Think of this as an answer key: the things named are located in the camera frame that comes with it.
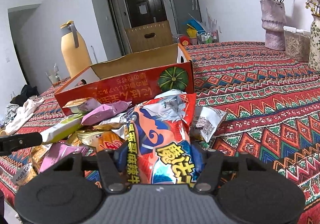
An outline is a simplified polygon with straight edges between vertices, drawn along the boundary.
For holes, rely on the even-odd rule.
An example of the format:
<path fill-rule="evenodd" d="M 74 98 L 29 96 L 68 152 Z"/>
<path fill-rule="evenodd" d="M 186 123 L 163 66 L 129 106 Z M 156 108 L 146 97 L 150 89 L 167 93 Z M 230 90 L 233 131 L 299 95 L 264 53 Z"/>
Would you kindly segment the red blue snack bag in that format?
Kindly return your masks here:
<path fill-rule="evenodd" d="M 188 184 L 198 174 L 189 130 L 195 94 L 179 93 L 138 104 L 127 112 L 129 184 Z"/>

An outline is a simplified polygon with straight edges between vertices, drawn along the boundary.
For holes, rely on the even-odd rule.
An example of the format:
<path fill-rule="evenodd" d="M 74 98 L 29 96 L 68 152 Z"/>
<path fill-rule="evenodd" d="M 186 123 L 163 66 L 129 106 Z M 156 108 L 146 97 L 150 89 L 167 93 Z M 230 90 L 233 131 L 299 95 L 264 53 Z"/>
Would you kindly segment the pink snack packet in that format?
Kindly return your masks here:
<path fill-rule="evenodd" d="M 85 115 L 81 121 L 84 126 L 91 126 L 106 119 L 110 119 L 131 106 L 131 101 L 118 101 L 112 104 L 103 104 Z"/>

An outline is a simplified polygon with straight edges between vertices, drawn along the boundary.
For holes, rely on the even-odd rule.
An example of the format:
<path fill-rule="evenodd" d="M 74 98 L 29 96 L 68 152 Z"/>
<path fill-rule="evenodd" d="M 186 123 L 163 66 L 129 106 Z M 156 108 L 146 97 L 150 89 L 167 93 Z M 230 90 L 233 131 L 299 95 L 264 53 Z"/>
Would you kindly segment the green white nut bar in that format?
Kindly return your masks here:
<path fill-rule="evenodd" d="M 81 127 L 83 114 L 72 114 L 63 118 L 56 125 L 42 131 L 42 142 L 44 144 L 56 143 L 70 134 L 73 134 Z"/>

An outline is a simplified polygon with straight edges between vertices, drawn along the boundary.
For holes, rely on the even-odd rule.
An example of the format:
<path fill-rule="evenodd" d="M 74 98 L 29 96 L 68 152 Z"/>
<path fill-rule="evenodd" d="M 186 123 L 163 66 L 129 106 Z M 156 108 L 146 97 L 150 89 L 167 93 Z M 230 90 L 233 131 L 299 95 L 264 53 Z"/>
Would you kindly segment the white cotton glove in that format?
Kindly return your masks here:
<path fill-rule="evenodd" d="M 28 99 L 22 107 L 17 109 L 16 116 L 5 127 L 5 133 L 8 136 L 15 134 L 34 115 L 34 112 L 43 102 L 44 98 L 37 101 Z"/>

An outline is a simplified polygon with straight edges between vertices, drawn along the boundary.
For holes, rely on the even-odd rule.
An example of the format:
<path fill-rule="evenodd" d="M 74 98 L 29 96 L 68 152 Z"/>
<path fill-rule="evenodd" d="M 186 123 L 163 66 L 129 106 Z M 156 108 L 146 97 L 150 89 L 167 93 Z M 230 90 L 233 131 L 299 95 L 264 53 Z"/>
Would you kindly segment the orange snack packet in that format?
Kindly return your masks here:
<path fill-rule="evenodd" d="M 96 152 L 103 150 L 116 150 L 125 142 L 112 131 L 82 130 L 76 132 L 78 139 L 85 145 L 95 148 Z"/>

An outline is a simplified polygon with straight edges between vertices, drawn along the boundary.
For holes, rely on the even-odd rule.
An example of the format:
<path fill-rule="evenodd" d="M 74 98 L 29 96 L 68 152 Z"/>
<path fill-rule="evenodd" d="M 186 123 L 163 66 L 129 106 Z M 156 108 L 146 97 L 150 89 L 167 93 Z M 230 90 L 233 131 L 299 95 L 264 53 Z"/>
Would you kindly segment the black folding chair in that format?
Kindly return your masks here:
<path fill-rule="evenodd" d="M 11 100 L 11 104 L 23 106 L 23 104 L 32 96 L 38 96 L 39 92 L 37 86 L 31 87 L 31 85 L 24 85 L 21 93 Z"/>

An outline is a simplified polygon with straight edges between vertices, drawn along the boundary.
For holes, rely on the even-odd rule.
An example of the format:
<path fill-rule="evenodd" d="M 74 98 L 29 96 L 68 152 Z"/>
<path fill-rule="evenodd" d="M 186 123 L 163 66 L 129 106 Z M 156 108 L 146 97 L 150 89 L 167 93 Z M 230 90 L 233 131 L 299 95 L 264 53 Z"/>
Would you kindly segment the white silver snack packet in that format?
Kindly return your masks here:
<path fill-rule="evenodd" d="M 209 143 L 227 113 L 208 106 L 196 106 L 193 122 L 190 127 L 190 137 Z"/>

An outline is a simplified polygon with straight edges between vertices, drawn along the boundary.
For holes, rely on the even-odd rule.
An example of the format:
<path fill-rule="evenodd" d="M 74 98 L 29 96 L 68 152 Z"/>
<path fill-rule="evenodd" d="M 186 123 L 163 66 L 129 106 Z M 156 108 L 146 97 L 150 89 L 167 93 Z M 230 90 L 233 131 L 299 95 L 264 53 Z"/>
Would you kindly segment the glass cup with drink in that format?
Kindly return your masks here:
<path fill-rule="evenodd" d="M 46 71 L 46 76 L 49 79 L 52 86 L 56 86 L 61 82 L 59 68 L 56 63 L 51 69 Z"/>

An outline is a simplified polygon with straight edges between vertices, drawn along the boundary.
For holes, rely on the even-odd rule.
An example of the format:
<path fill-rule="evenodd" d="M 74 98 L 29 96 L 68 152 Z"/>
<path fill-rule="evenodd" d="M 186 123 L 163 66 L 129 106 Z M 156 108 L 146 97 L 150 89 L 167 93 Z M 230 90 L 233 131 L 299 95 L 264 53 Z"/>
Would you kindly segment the patterned red tablecloth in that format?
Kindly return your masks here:
<path fill-rule="evenodd" d="M 250 190 L 258 209 L 232 204 L 233 214 L 246 223 L 319 223 L 319 72 L 260 42 L 185 50 L 193 62 L 195 107 L 227 113 L 209 143 L 189 130 L 191 143 L 227 157 L 257 158 L 302 190 L 289 196 L 282 186 L 269 189 L 260 173 Z M 55 98 L 59 88 L 39 96 L 43 104 L 18 134 L 41 133 L 67 116 Z"/>

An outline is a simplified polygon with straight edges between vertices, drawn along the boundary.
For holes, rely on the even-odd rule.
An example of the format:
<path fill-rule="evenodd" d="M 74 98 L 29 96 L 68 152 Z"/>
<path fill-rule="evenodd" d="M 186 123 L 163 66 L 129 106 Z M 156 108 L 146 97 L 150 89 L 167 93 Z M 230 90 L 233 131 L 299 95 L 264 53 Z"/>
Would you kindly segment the red cardboard snack box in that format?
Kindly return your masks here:
<path fill-rule="evenodd" d="M 135 105 L 171 89 L 194 93 L 193 62 L 181 44 L 91 65 L 60 87 L 55 98 L 64 114 L 70 115 L 66 105 L 77 99 L 94 98 L 101 104 L 123 100 Z"/>

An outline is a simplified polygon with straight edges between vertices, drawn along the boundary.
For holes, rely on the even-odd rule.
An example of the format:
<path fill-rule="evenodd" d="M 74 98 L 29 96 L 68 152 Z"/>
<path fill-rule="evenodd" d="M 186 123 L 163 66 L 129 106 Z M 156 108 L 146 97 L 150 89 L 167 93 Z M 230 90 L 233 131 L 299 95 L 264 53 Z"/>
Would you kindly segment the yellow thermos jug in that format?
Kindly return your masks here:
<path fill-rule="evenodd" d="M 61 52 L 69 75 L 74 78 L 77 74 L 92 65 L 86 43 L 77 31 L 74 21 L 69 20 L 60 26 Z"/>

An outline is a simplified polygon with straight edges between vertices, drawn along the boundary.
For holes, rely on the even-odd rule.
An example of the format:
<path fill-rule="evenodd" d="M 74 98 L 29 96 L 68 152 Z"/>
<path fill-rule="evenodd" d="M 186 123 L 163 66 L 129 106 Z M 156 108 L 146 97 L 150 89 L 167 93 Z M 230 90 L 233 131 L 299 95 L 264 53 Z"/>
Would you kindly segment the brown cardboard box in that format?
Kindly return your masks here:
<path fill-rule="evenodd" d="M 159 48 L 174 43 L 168 20 L 126 29 L 125 31 L 132 52 Z"/>

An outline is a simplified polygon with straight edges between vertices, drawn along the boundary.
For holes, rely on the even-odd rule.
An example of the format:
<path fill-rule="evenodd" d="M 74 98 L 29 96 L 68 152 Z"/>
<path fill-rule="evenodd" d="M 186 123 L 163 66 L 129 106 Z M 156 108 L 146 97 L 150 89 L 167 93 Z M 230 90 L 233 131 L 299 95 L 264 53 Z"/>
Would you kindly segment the floral slim vase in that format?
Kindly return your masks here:
<path fill-rule="evenodd" d="M 320 70 L 320 20 L 313 15 L 313 22 L 310 27 L 310 53 L 309 67 L 319 72 Z"/>

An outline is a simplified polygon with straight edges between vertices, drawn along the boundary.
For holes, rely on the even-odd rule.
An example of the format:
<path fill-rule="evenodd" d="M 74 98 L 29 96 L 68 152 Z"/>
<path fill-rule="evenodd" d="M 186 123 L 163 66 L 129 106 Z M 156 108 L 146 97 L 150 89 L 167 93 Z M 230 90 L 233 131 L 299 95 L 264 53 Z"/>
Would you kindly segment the dark entrance door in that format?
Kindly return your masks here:
<path fill-rule="evenodd" d="M 125 0 L 132 28 L 167 20 L 163 0 Z"/>

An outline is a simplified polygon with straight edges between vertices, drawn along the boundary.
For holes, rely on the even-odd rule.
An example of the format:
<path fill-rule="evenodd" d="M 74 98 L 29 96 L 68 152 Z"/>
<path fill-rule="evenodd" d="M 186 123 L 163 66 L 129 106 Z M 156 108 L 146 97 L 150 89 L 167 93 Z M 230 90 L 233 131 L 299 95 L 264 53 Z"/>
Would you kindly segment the grey refrigerator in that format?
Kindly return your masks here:
<path fill-rule="evenodd" d="M 187 21 L 192 17 L 202 21 L 200 7 L 195 0 L 169 0 L 177 34 L 186 34 Z"/>

